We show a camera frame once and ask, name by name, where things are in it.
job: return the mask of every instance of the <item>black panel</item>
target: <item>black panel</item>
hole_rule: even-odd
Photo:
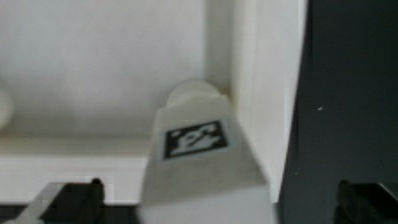
[[[0,205],[0,223],[17,217],[22,209],[20,205]],[[102,219],[97,224],[140,224],[134,206],[104,206]]]
[[[331,223],[337,183],[398,183],[398,1],[312,0],[280,197],[283,224]]]

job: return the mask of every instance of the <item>white surface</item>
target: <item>white surface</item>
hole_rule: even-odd
[[[95,177],[104,202],[134,204],[147,148],[147,139],[1,138],[1,204],[26,204],[49,182],[90,182]]]
[[[305,0],[235,0],[232,99],[278,200],[291,128]]]
[[[173,86],[228,89],[228,0],[0,0],[15,135],[148,136]]]
[[[161,204],[141,212],[147,224],[276,224],[267,189],[251,188],[203,196],[173,204]]]

